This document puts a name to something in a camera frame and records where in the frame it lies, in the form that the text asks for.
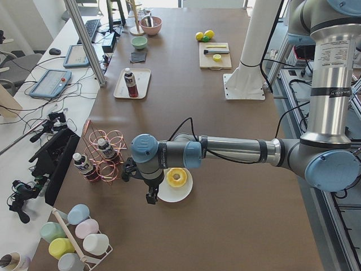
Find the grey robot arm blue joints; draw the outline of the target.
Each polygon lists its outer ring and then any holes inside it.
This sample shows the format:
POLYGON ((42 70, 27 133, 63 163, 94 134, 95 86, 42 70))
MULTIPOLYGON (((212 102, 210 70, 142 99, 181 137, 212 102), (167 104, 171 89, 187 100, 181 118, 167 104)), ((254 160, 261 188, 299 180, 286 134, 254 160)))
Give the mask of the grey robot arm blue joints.
POLYGON ((311 186, 329 192, 350 186, 360 161, 345 134, 356 40, 360 37, 359 1, 293 1, 289 39, 315 42, 310 115, 300 139, 237 139, 180 134, 158 141, 136 136, 131 154, 151 191, 166 168, 197 168, 207 154, 241 164, 270 163, 289 169, 311 186))

